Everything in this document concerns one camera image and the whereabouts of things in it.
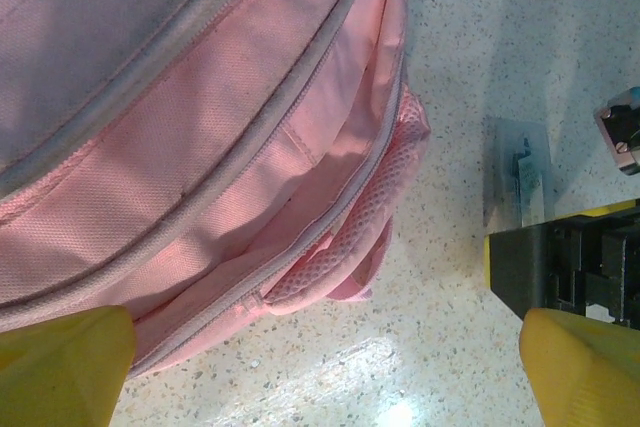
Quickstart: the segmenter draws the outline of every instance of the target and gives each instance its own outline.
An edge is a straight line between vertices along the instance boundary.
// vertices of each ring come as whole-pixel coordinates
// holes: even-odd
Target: screw
[[[626,142],[618,142],[616,144],[616,152],[619,154],[624,154],[625,152],[629,152],[629,146]]]

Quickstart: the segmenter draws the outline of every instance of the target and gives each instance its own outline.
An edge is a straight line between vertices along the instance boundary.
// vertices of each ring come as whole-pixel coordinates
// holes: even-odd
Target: pink backpack
[[[131,375],[370,296],[429,133],[407,0],[0,0],[0,330],[125,305]]]

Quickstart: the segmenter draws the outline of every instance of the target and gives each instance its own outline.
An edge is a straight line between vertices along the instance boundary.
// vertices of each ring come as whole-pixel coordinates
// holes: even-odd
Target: terrazzo floor
[[[545,122],[556,213],[637,197],[592,120],[640,84],[640,0],[411,0],[433,128],[370,302],[267,317],[125,384],[113,426],[540,426],[521,322],[483,284],[486,119]]]

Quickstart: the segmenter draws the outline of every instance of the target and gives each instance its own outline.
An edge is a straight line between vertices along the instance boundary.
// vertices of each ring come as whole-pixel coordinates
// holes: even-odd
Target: pink mesh pocket
[[[389,150],[371,181],[329,247],[310,259],[298,261],[265,296],[271,312],[286,314],[330,295],[343,282],[352,280],[350,276],[358,273],[369,252],[376,248],[402,192],[420,166],[430,132],[422,106],[406,85],[401,102]],[[378,259],[371,268],[377,270],[381,263],[379,254]]]

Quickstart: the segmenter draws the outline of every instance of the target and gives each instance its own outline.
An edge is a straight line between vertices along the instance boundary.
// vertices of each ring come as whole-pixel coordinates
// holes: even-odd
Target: backpack
[[[130,376],[363,300],[429,127],[407,0],[0,0],[0,331],[124,305]]]

